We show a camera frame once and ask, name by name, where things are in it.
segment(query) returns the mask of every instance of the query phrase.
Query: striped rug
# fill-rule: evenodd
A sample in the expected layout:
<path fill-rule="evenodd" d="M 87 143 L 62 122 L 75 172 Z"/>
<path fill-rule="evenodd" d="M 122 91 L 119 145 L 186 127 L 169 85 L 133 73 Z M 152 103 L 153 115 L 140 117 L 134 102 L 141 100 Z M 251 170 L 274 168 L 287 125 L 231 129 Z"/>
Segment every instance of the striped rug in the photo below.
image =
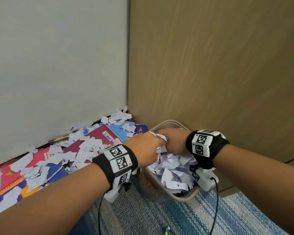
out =
<path fill-rule="evenodd" d="M 202 191 L 194 199 L 179 203 L 153 203 L 141 192 L 138 177 L 131 178 L 128 192 L 122 191 L 113 204 L 101 205 L 102 234 L 164 234 L 170 226 L 173 233 L 209 234 L 216 209 L 216 193 Z M 287 234 L 268 219 L 243 193 L 219 200 L 213 234 Z M 74 234 L 98 234 L 97 200 L 71 230 Z"/>

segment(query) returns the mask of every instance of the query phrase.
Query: translucent plastic container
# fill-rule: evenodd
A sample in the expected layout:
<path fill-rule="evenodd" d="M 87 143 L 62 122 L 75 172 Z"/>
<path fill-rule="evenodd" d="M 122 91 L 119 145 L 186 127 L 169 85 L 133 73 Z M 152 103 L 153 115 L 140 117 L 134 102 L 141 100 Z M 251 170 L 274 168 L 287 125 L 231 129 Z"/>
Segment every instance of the translucent plastic container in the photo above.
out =
<path fill-rule="evenodd" d="M 166 120 L 153 127 L 150 131 L 157 133 L 157 131 L 166 128 L 183 128 L 189 130 L 175 120 Z M 176 196 L 165 188 L 161 181 L 147 167 L 141 169 L 139 174 L 139 185 L 145 196 L 154 202 L 164 202 L 172 199 L 179 202 L 185 202 L 192 199 L 200 190 L 199 185 L 195 183 L 193 189 Z"/>

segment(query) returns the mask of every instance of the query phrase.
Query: wristband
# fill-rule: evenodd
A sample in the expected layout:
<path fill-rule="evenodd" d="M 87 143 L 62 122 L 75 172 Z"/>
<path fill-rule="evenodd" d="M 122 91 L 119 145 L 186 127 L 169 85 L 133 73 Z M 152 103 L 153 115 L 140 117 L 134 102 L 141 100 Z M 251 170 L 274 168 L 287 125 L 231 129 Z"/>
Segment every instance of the wristband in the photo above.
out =
<path fill-rule="evenodd" d="M 128 182 L 129 177 L 137 166 L 137 158 L 133 151 L 121 144 L 111 145 L 104 149 L 102 154 L 93 158 L 107 177 L 110 184 L 109 190 Z"/>
<path fill-rule="evenodd" d="M 196 130 L 186 139 L 186 148 L 193 154 L 199 166 L 203 169 L 213 167 L 212 159 L 229 141 L 218 131 Z"/>

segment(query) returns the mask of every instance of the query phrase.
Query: red notebook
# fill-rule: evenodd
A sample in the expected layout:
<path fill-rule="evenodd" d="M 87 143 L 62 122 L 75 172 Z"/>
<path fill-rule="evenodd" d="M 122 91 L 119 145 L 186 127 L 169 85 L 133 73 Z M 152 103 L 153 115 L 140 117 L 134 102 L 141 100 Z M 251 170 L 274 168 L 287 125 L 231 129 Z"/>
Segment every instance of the red notebook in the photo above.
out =
<path fill-rule="evenodd" d="M 121 143 L 122 140 L 119 138 L 108 126 L 105 124 L 99 126 L 95 130 L 91 131 L 90 133 L 86 134 L 85 136 L 90 136 L 90 138 L 95 138 L 95 139 L 101 139 L 102 144 L 105 145 L 112 145 L 115 143 Z M 66 152 L 74 152 L 78 153 L 80 150 L 79 146 L 83 143 L 84 141 L 77 140 L 75 143 L 71 144 L 67 148 L 63 150 L 64 153 Z"/>
<path fill-rule="evenodd" d="M 49 147 L 46 149 L 42 149 L 39 152 L 33 155 L 33 160 L 26 167 L 36 166 L 37 162 L 46 161 L 48 158 L 52 157 L 54 154 L 49 154 Z M 0 167 L 0 172 L 2 172 L 1 176 L 1 187 L 0 189 L 4 189 L 5 187 L 11 185 L 15 181 L 21 178 L 21 172 L 11 171 L 10 165 L 14 163 L 16 160 L 11 160 Z"/>

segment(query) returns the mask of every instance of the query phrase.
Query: rug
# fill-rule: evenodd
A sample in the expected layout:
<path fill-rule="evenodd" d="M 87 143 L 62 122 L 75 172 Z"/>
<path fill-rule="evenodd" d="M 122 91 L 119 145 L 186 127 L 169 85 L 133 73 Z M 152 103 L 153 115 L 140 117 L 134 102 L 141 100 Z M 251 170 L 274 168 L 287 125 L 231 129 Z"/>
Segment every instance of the rug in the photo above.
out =
<path fill-rule="evenodd" d="M 179 203 L 167 201 L 154 203 L 147 199 L 131 177 L 129 191 L 110 204 L 105 199 L 101 205 L 102 234 L 164 234 L 170 226 L 175 235 L 209 234 L 216 209 L 214 191 L 202 191 L 192 200 Z M 69 235 L 98 234 L 99 199 L 88 209 Z M 242 192 L 220 198 L 218 216 L 212 234 L 287 234 L 266 217 Z"/>

